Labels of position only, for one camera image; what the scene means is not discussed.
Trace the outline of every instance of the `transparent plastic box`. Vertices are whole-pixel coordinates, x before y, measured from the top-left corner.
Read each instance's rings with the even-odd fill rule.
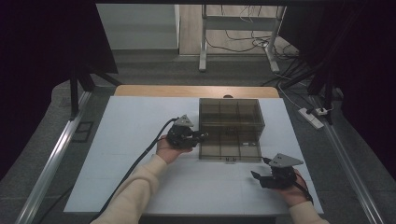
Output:
[[[208,133],[201,160],[260,161],[264,130],[257,99],[200,99],[199,128]]]

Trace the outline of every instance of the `hand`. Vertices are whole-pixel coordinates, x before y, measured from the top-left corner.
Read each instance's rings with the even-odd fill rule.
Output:
[[[303,186],[303,188],[306,188],[304,180],[300,178],[300,172],[296,169],[294,169],[294,172],[297,174],[297,183]],[[305,198],[304,193],[300,189],[297,189],[295,186],[291,186],[287,189],[275,189],[275,191],[283,196],[285,202],[289,205],[289,207],[293,207],[298,203],[304,203],[308,201]]]
[[[166,140],[166,135],[161,136],[161,140],[157,143],[157,155],[161,157],[167,164],[172,163],[177,157],[184,152],[191,152],[191,148],[174,149]]]

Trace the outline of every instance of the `beige sleeve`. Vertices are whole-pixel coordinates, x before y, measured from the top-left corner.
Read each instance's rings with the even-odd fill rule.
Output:
[[[311,202],[299,203],[290,208],[294,224],[329,224],[322,219]]]
[[[92,224],[138,223],[151,195],[159,186],[158,177],[166,162],[153,155],[150,161],[138,166],[114,194],[105,212]]]

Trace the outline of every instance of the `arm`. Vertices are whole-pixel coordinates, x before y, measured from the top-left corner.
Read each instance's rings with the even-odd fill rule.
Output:
[[[172,149],[166,139],[159,141],[156,155],[147,164],[138,166],[122,183],[108,208],[92,224],[138,223],[151,195],[159,187],[158,178],[167,164],[172,163],[181,153],[190,151],[192,148]]]
[[[295,170],[297,175],[297,183],[306,188],[305,182],[300,178],[300,173]],[[294,224],[329,224],[328,221],[322,219],[314,208],[314,205],[309,202],[304,194],[292,186],[287,189],[276,189],[285,202],[290,207],[290,215]]]

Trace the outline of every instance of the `white table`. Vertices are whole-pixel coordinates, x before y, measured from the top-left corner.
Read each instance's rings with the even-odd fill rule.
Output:
[[[272,159],[280,152],[303,161],[283,100],[259,99],[259,102],[265,122],[260,139],[262,155]],[[165,122],[187,114],[196,130],[198,109],[199,98],[111,97],[64,211],[98,212]],[[275,217],[289,213],[276,192],[262,189],[251,176],[250,171],[270,175],[268,165],[200,161],[198,153],[199,147],[169,166],[145,214]],[[295,168],[306,180],[317,211],[323,213],[306,165]]]

